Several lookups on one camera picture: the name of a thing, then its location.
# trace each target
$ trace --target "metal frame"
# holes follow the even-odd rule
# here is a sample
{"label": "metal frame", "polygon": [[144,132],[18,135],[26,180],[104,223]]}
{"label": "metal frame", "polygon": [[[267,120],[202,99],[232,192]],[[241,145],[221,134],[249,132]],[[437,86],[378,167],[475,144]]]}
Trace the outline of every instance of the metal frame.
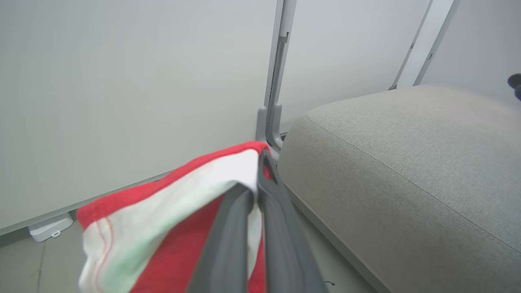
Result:
{"label": "metal frame", "polygon": [[432,61],[432,58],[436,54],[436,51],[438,50],[438,47],[440,46],[441,40],[443,40],[443,37],[445,36],[445,33],[447,32],[447,29],[449,28],[449,25],[452,21],[452,18],[454,17],[454,14],[456,13],[457,7],[460,4],[461,0],[454,0],[452,2],[452,6],[449,9],[449,12],[447,13],[447,17],[445,17],[445,21],[443,22],[440,32],[438,33],[438,36],[436,37],[434,43],[432,44],[432,48],[430,49],[429,54],[427,55],[427,59],[425,60],[423,66],[420,69],[420,72],[418,73],[418,77],[416,77],[416,80],[413,83],[413,86],[417,86],[420,84],[421,80],[423,79],[423,76],[425,75],[425,72],[427,72],[427,68],[430,65],[430,62]]}
{"label": "metal frame", "polygon": [[283,143],[279,131],[282,104],[278,103],[278,100],[295,8],[296,0],[277,1],[264,106],[260,107],[257,112],[255,140],[268,143],[276,162],[279,160],[279,152]]}
{"label": "metal frame", "polygon": [[421,19],[420,26],[418,27],[418,30],[416,31],[416,35],[414,35],[411,47],[409,47],[409,51],[407,51],[407,55],[405,55],[405,59],[403,59],[402,66],[400,67],[400,70],[398,70],[398,74],[396,75],[396,78],[394,79],[394,82],[392,83],[389,90],[394,90],[398,87],[398,80],[400,79],[400,76],[402,75],[403,69],[405,68],[405,64],[407,64],[407,60],[409,60],[409,56],[411,55],[411,52],[414,48],[414,44],[416,44],[416,40],[418,39],[418,36],[420,35],[421,28],[423,27],[423,24],[425,23],[425,19],[427,18],[427,15],[429,14],[430,7],[432,6],[432,1],[433,0],[430,0],[429,5],[427,5],[427,10],[425,10],[424,17]]}

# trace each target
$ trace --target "towel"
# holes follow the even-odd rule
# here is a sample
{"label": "towel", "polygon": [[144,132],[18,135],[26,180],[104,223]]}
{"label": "towel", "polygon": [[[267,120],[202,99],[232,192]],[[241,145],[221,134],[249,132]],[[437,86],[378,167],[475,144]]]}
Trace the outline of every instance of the towel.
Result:
{"label": "towel", "polygon": [[[184,292],[219,209],[241,183],[257,194],[259,154],[248,142],[196,158],[161,180],[122,190],[78,209],[87,260],[81,292]],[[264,293],[262,215],[248,215],[248,291]]]}

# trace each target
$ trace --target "seam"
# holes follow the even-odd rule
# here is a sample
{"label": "seam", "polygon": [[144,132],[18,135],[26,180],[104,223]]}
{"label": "seam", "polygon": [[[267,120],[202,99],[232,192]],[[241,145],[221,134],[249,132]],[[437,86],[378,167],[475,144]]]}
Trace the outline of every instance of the seam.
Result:
{"label": "seam", "polygon": [[[103,253],[102,255],[105,255],[105,249],[107,249],[107,241],[105,240],[105,236],[103,235],[103,232],[101,231],[101,226],[100,226],[100,223],[99,221],[96,221],[96,227],[98,228],[98,232],[100,233],[100,236],[101,236],[101,239],[102,239],[102,243],[103,243]],[[94,285],[96,286],[96,291],[98,292],[102,292],[101,288],[98,286],[97,284],[97,276],[98,276],[98,271],[100,270],[101,267],[97,267],[97,263],[100,261],[100,259],[97,259],[94,263]]]}
{"label": "seam", "polygon": [[448,206],[447,204],[445,204],[444,202],[442,202],[441,200],[435,198],[433,195],[431,195],[429,192],[427,192],[426,190],[424,190],[423,188],[421,188],[420,186],[416,185],[415,183],[413,183],[412,181],[410,181],[409,179],[405,178],[402,174],[396,172],[395,170],[393,170],[391,167],[387,166],[386,164],[384,164],[383,162],[379,161],[378,159],[374,158],[373,156],[369,155],[368,153],[362,151],[361,149],[357,148],[356,146],[352,145],[351,143],[347,142],[346,140],[338,137],[337,135],[335,135],[334,133],[332,133],[331,131],[327,130],[326,128],[322,127],[321,125],[319,125],[318,123],[316,123],[315,121],[313,121],[311,119],[311,117],[309,117],[308,114],[306,114],[306,118],[311,121],[313,124],[315,124],[316,126],[320,127],[321,129],[325,130],[327,133],[333,135],[334,137],[340,139],[341,141],[347,143],[348,145],[352,146],[354,149],[360,151],[361,153],[367,155],[368,157],[372,158],[373,160],[375,160],[376,162],[378,162],[379,164],[381,164],[382,166],[384,166],[385,168],[387,168],[388,170],[392,171],[393,173],[395,173],[396,175],[398,175],[400,178],[402,178],[403,180],[409,182],[410,184],[412,184],[413,186],[415,186],[416,188],[418,188],[419,190],[421,190],[424,194],[427,195],[428,198],[431,199],[431,201],[433,201],[434,203],[438,204],[439,206],[451,211],[452,213],[456,214],[458,217],[460,217],[461,219],[464,220],[464,222],[467,222],[466,224],[468,226],[470,226],[472,229],[476,230],[476,231],[480,231],[480,232],[484,232],[487,236],[489,236],[492,240],[494,240],[495,242],[497,242],[498,244],[502,245],[502,246],[506,246],[507,248],[510,248],[512,249],[513,251],[517,252],[518,254],[521,254],[520,251],[518,251],[517,249],[515,249],[514,247],[512,247],[508,242],[506,241],[503,241],[501,239],[499,239],[498,237],[496,237],[495,235],[493,235],[492,233],[486,231],[485,229],[481,228],[480,226],[478,226],[476,223],[472,222],[471,220],[467,219],[466,217],[464,217],[462,214],[460,214],[458,211],[454,210],[453,208],[451,208],[450,206]]}
{"label": "seam", "polygon": [[103,255],[103,259],[101,261],[101,264],[100,264],[100,267],[98,268],[97,272],[96,272],[96,275],[94,277],[94,283],[96,285],[96,288],[101,292],[103,293],[104,291],[101,289],[100,287],[100,283],[99,283],[99,278],[100,278],[100,272],[101,270],[103,269],[103,265],[105,264],[105,261],[107,260],[108,258],[108,254],[110,253],[111,249],[112,249],[112,243],[114,242],[114,233],[112,231],[112,225],[110,224],[110,221],[108,219],[108,217],[105,217],[104,218],[106,221],[107,221],[107,225],[108,225],[108,230],[110,232],[110,243],[108,245],[108,249],[107,249],[107,252]]}

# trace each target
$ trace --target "floor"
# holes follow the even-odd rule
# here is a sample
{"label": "floor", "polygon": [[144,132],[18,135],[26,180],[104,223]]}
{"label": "floor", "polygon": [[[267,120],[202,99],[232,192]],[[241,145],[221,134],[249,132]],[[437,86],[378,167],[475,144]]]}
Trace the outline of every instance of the floor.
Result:
{"label": "floor", "polygon": [[[301,213],[299,218],[330,293],[374,292]],[[26,228],[0,236],[0,292],[78,292],[84,262],[77,221],[58,238],[39,243],[30,238]]]}

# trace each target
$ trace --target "gray cushion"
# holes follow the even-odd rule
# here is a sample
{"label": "gray cushion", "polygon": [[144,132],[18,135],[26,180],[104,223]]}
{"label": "gray cushion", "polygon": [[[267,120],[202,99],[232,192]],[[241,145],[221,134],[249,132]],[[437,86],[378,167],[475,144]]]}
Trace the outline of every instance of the gray cushion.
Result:
{"label": "gray cushion", "polygon": [[278,168],[390,291],[518,292],[520,127],[521,103],[398,89],[310,111]]}

